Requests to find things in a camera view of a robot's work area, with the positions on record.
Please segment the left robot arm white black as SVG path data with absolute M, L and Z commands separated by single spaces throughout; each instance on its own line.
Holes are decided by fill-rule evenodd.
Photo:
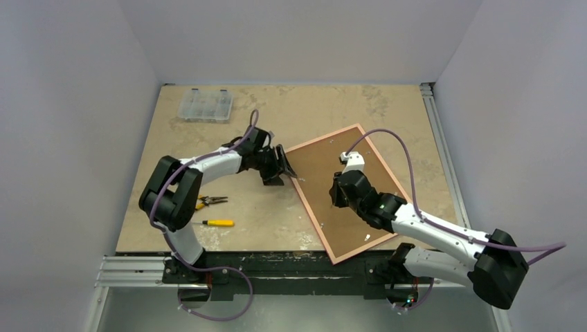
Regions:
M 270 132 L 251 125 L 243 136 L 208 154 L 182 160 L 164 156 L 157 163 L 138 206 L 162 232 L 188 282 L 200 282 L 210 270 L 206 251 L 190 226 L 201 186 L 250 169 L 259 172 L 265 186 L 282 186 L 283 176 L 297 176 L 283 146 L 271 146 L 271 139 Z

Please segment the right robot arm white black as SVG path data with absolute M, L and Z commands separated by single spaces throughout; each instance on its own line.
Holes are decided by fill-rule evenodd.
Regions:
M 443 279 L 471 288 L 496 308 L 512 307 L 529 264 L 509 233 L 500 229 L 489 234 L 460 228 L 424 214 L 400 196 L 378 192 L 359 170 L 335 173 L 329 194 L 334 206 L 350 208 L 370 227 L 433 247 L 413 248 L 406 255 L 391 259 L 388 271 L 393 279 Z

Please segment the pink photo frame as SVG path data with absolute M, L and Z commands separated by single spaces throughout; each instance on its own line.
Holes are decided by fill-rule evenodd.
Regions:
M 359 124 L 287 150 L 293 185 L 328 257 L 339 264 L 395 238 L 383 222 L 409 195 Z

